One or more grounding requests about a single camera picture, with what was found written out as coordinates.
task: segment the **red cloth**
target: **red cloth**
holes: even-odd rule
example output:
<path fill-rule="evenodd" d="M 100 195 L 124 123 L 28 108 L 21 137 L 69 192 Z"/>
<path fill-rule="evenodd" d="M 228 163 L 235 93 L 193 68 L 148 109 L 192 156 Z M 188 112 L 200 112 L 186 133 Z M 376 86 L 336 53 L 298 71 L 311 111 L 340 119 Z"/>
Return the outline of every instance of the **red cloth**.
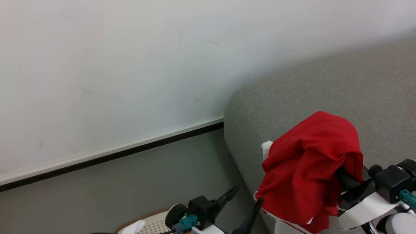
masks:
<path fill-rule="evenodd" d="M 357 131 L 344 118 L 316 112 L 272 144 L 256 197 L 264 198 L 267 212 L 319 233 L 337 215 L 342 189 L 334 173 L 342 165 L 363 181 Z"/>

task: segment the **gray fabric upholstery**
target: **gray fabric upholstery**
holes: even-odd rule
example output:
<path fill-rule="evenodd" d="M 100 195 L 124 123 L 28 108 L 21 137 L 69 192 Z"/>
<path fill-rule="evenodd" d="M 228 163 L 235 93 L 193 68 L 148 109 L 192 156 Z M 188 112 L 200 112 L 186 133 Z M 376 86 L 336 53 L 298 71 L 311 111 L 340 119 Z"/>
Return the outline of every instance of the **gray fabric upholstery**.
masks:
<path fill-rule="evenodd" d="M 231 98 L 224 135 L 250 192 L 260 185 L 261 144 L 322 110 L 356 127 L 364 164 L 416 159 L 416 40 L 320 62 L 247 85 Z M 269 230 L 273 221 L 265 220 Z M 342 231 L 335 217 L 323 233 Z"/>

